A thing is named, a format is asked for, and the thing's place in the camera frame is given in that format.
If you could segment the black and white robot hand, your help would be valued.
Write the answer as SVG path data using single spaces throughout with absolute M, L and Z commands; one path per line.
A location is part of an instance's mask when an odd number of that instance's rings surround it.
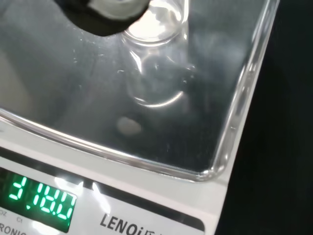
M 56 0 L 77 27 L 105 37 L 125 31 L 148 10 L 149 0 Z

